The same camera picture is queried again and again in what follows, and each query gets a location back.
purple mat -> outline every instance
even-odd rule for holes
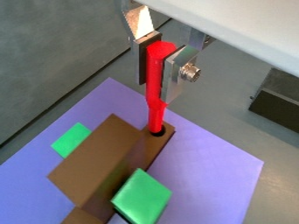
[[[62,223],[74,205],[47,179],[62,162],[51,145],[75,123],[94,130],[111,113],[146,126],[144,97],[108,79],[0,166],[2,224]],[[164,120],[176,133],[148,171],[172,190],[159,223],[242,223],[263,161],[170,110]]]

green cube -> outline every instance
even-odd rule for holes
[[[91,130],[78,122],[56,140],[51,147],[58,151],[62,157],[66,158],[74,152],[90,134]]]
[[[171,196],[172,192],[142,169],[136,169],[111,202],[131,223],[152,224]]]

